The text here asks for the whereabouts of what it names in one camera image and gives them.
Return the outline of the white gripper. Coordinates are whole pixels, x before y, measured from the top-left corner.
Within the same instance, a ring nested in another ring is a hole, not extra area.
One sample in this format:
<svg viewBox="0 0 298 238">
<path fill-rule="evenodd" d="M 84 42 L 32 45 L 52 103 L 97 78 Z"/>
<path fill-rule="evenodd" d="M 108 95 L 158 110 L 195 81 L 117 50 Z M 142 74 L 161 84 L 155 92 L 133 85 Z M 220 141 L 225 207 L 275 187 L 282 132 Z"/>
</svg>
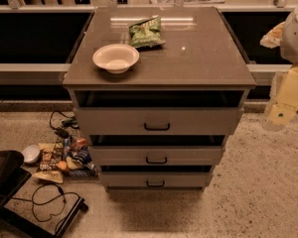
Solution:
<svg viewBox="0 0 298 238">
<path fill-rule="evenodd" d="M 298 111 L 298 64 L 275 74 L 270 101 L 264 111 L 262 127 L 276 132 L 286 127 Z"/>
</svg>

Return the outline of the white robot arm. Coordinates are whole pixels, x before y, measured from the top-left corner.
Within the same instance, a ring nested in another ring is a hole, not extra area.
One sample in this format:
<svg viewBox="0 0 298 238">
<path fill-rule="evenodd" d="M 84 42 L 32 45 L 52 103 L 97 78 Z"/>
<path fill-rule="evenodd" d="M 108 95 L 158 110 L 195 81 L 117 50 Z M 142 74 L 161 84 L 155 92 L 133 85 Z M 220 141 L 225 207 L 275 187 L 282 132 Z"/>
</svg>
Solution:
<svg viewBox="0 0 298 238">
<path fill-rule="evenodd" d="M 286 72 L 276 72 L 271 83 L 270 100 L 264 111 L 262 127 L 267 131 L 283 129 L 298 111 L 298 6 L 286 20 L 260 40 L 266 48 L 280 48 L 281 56 L 292 63 Z"/>
</svg>

